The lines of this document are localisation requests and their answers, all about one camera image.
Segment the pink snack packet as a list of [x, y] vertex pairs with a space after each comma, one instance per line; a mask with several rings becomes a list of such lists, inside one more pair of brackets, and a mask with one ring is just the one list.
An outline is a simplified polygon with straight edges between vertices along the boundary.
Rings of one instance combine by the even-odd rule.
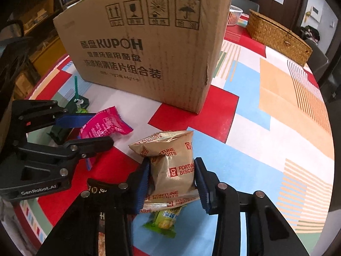
[[99, 138], [113, 134], [128, 135], [133, 131], [119, 115], [115, 106], [101, 110], [81, 127], [80, 139]]

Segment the gold fortune biscuits bag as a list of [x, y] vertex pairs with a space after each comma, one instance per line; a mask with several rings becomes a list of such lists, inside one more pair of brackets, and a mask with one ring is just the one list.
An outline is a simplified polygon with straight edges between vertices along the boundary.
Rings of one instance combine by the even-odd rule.
[[199, 199], [194, 183], [192, 131], [158, 132], [129, 145], [150, 160], [152, 185], [142, 213], [172, 209]]

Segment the green lollipop upper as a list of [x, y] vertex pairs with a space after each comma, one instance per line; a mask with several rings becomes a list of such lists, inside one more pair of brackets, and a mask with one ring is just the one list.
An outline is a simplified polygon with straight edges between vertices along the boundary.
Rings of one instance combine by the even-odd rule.
[[77, 76], [74, 77], [74, 84], [75, 84], [75, 97], [73, 99], [73, 102], [76, 105], [76, 113], [87, 113], [89, 101], [87, 98], [84, 98], [79, 95]]

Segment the black soda cracker packet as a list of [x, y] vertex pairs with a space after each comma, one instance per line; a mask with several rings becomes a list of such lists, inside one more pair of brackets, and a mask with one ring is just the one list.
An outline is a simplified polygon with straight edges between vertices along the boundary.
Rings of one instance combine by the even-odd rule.
[[135, 195], [127, 182], [106, 184], [88, 180], [97, 222], [96, 255], [133, 255], [132, 219], [136, 214]]

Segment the small green snack packet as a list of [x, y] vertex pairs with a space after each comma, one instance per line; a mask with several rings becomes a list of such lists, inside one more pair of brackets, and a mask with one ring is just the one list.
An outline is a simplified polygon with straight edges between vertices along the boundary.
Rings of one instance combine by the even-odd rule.
[[143, 226], [150, 231], [173, 239], [176, 236], [175, 223], [182, 208], [183, 206], [156, 211]]

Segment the colourful patchwork tablecloth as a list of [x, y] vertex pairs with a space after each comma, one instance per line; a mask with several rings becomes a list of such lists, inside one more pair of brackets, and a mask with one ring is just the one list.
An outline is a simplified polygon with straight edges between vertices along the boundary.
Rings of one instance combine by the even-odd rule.
[[158, 131], [192, 130], [194, 154], [220, 180], [243, 192], [261, 190], [278, 207], [308, 253], [325, 227], [334, 182], [334, 144], [328, 112], [309, 67], [300, 67], [251, 39], [247, 17], [228, 27], [200, 114], [120, 90], [79, 82], [97, 112], [115, 106], [133, 132], [116, 140], [92, 170], [80, 162], [70, 190], [14, 207], [38, 248], [92, 175], [127, 173], [139, 158], [129, 144]]

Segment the wooden shelf unit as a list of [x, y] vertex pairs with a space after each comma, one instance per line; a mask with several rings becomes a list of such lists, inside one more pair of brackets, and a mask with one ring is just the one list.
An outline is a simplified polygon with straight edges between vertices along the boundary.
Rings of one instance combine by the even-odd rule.
[[21, 0], [15, 7], [12, 18], [23, 22], [24, 35], [31, 41], [28, 59], [15, 83], [16, 99], [27, 97], [66, 53], [53, 23], [61, 11], [59, 0]]

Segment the brown cardboard box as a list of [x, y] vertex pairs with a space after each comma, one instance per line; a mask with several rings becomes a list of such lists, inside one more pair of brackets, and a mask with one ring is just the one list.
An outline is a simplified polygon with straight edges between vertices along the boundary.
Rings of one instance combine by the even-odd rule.
[[54, 19], [85, 81], [190, 112], [204, 105], [231, 0], [81, 0]]

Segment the woven wicker box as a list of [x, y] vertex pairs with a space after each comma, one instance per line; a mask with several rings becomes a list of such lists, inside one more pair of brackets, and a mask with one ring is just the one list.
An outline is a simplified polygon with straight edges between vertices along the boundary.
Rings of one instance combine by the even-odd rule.
[[246, 29], [252, 39], [285, 55], [301, 67], [312, 54], [312, 48], [298, 35], [256, 11], [250, 10]]

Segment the dark chair right far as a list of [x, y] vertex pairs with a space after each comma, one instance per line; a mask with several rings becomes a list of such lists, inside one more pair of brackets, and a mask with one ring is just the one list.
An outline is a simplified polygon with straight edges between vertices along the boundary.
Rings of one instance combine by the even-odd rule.
[[312, 49], [312, 54], [308, 59], [308, 66], [311, 69], [316, 81], [319, 81], [327, 68], [329, 59], [320, 50], [318, 45], [314, 43], [311, 39], [306, 39], [305, 43]]

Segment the white fruit basket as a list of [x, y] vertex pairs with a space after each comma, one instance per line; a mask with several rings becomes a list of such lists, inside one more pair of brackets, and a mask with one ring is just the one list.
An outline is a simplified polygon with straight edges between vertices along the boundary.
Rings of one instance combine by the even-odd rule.
[[230, 11], [227, 19], [227, 26], [237, 25], [238, 20], [243, 13], [243, 10], [237, 6], [230, 6]]

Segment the dark chair far end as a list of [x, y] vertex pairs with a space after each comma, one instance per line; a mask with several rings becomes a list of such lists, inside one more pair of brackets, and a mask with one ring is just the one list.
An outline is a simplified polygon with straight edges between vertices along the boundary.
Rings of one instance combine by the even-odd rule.
[[232, 0], [231, 5], [240, 8], [244, 14], [249, 15], [250, 11], [259, 12], [260, 6], [258, 3], [255, 3], [250, 0]]

